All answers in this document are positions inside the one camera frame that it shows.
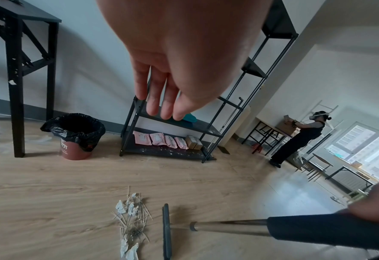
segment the pink packet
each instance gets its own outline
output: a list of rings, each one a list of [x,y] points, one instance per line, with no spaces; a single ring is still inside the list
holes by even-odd
[[[152,144],[153,145],[166,145],[166,143],[165,143],[165,137],[164,137],[163,133],[149,134],[149,136],[152,139]]]
[[[172,136],[165,135],[165,143],[167,143],[168,147],[171,147],[171,148],[174,148],[174,149],[178,148],[178,145],[176,144],[176,142],[172,138]]]
[[[149,138],[149,134],[144,134],[137,131],[133,131],[132,133],[135,136],[136,144],[152,145],[151,139]]]
[[[181,149],[185,149],[185,150],[188,149],[188,145],[186,144],[186,142],[183,138],[175,137],[174,139]]]

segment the trash bin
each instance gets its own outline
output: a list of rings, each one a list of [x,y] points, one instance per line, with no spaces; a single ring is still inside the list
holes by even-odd
[[[68,160],[84,160],[105,134],[105,126],[97,119],[73,113],[45,122],[41,131],[61,138],[61,155]]]

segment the window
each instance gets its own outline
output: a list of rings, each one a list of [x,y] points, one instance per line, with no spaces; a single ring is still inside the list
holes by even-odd
[[[379,180],[379,130],[356,123],[326,149]]]

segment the radiator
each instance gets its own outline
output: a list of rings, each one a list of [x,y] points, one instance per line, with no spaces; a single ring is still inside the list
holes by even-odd
[[[336,180],[351,191],[357,191],[358,189],[363,190],[369,184],[349,171],[341,171],[337,175],[333,176],[332,179]]]

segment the pile of toothpicks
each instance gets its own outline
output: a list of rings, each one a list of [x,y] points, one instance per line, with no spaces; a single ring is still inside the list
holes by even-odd
[[[150,212],[143,203],[143,198],[139,193],[132,193],[129,196],[129,186],[127,200],[120,200],[115,206],[117,212],[112,212],[120,221],[121,231],[121,259],[138,260],[137,249],[140,243],[148,240],[144,233],[148,217],[152,218]]]

